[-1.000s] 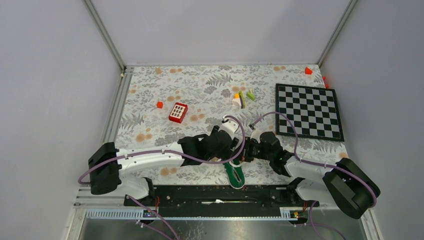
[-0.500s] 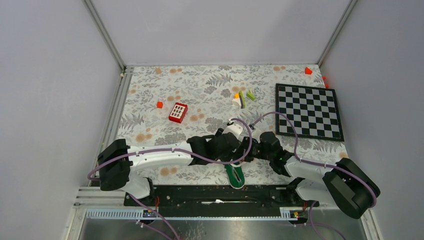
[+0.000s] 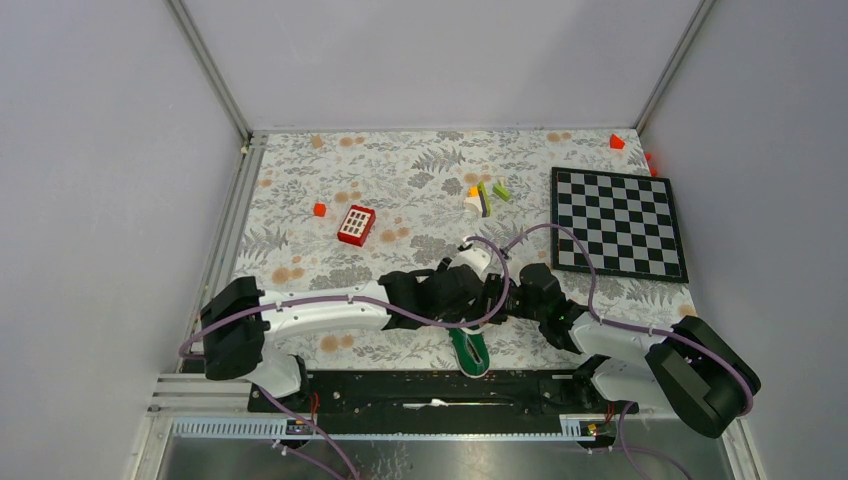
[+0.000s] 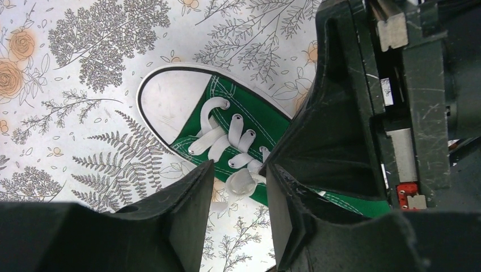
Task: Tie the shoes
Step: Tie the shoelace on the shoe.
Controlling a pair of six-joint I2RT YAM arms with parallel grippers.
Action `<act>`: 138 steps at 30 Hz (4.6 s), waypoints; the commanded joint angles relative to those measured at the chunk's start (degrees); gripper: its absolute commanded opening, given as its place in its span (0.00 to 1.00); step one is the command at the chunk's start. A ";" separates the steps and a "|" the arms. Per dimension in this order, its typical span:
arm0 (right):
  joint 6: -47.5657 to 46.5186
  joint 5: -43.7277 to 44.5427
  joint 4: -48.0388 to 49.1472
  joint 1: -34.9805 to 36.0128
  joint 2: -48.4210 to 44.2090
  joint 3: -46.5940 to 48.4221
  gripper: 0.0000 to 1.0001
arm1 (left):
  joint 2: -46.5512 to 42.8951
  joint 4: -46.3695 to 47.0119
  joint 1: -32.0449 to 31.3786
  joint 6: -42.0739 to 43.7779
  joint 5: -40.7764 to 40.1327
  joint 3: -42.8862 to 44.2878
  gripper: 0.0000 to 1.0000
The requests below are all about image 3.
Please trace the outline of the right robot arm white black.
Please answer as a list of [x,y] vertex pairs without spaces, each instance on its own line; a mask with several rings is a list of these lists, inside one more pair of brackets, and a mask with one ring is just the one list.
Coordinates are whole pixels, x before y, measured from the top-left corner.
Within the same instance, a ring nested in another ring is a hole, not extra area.
[[704,320],[687,315],[666,330],[598,321],[568,299],[550,269],[522,268],[517,279],[488,275],[482,308],[535,321],[554,348],[584,356],[573,386],[575,402],[597,412],[609,402],[672,412],[696,433],[717,438],[751,406],[759,376]]

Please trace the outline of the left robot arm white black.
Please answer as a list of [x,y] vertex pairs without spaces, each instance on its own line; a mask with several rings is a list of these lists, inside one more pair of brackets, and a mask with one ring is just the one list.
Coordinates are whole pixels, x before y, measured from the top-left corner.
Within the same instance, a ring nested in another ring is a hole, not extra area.
[[204,374],[246,379],[288,411],[309,401],[303,360],[287,340],[333,330],[413,330],[438,323],[465,332],[505,321],[498,275],[482,280],[469,265],[393,271],[346,288],[262,290],[253,276],[233,280],[200,310]]

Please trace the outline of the green white sneaker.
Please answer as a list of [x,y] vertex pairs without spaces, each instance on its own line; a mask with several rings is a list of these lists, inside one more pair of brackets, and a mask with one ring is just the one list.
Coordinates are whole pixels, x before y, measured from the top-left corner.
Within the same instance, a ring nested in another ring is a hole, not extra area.
[[473,379],[485,376],[490,368],[490,356],[482,334],[469,334],[462,329],[449,329],[460,372]]

